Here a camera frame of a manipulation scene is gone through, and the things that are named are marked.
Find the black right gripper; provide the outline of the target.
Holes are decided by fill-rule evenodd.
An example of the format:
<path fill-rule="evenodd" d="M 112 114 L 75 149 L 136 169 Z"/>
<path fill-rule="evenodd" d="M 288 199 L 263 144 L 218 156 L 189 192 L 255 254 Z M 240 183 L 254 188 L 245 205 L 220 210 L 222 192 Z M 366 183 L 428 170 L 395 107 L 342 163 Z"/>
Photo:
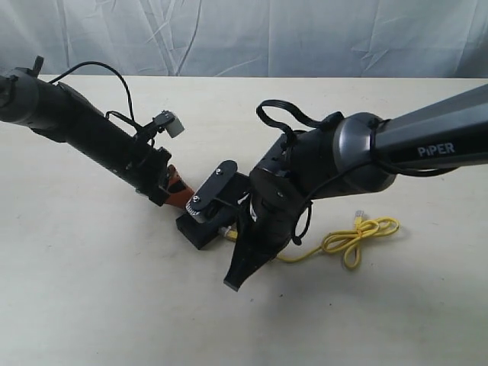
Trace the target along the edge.
<path fill-rule="evenodd" d="M 223 283 L 238 291 L 291 241 L 305 190 L 295 173 L 235 173 L 219 199 L 233 208 L 236 219 L 236 230 L 226 234 L 235 246 Z"/>

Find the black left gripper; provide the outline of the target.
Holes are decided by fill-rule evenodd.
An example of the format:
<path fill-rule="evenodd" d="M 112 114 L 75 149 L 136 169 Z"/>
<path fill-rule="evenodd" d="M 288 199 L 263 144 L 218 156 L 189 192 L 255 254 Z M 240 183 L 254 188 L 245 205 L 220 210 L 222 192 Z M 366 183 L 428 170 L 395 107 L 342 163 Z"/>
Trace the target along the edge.
<path fill-rule="evenodd" d="M 185 209 L 194 196 L 194 190 L 186 184 L 174 165 L 168 165 L 171 153 L 165 148 L 152 148 L 142 162 L 136 165 L 140 182 L 136 191 L 156 204 L 164 203 Z"/>

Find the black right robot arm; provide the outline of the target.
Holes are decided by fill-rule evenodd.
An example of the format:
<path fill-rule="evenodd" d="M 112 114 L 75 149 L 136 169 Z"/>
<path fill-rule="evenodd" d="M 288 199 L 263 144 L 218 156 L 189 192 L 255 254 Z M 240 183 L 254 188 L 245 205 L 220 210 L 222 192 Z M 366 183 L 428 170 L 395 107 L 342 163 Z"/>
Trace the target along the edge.
<path fill-rule="evenodd" d="M 432 177 L 487 161 L 486 86 L 393 119 L 335 112 L 314 120 L 278 99 L 256 113 L 281 136 L 249 173 L 224 278 L 233 290 L 288 243 L 300 244 L 297 222 L 315 200 L 375 193 L 398 175 Z"/>

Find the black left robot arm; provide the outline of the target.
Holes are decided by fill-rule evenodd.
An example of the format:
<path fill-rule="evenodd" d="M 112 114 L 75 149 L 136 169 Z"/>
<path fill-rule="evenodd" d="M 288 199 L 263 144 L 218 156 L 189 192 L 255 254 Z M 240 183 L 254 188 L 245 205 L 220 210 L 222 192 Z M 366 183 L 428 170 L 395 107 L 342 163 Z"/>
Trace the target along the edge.
<path fill-rule="evenodd" d="M 170 163 L 171 153 L 152 142 L 158 133 L 176 137 L 183 131 L 171 111 L 162 111 L 145 126 L 137 125 L 130 135 L 74 88 L 16 69 L 1 77 L 1 120 L 69 144 L 158 206 L 184 208 L 194 194 Z"/>

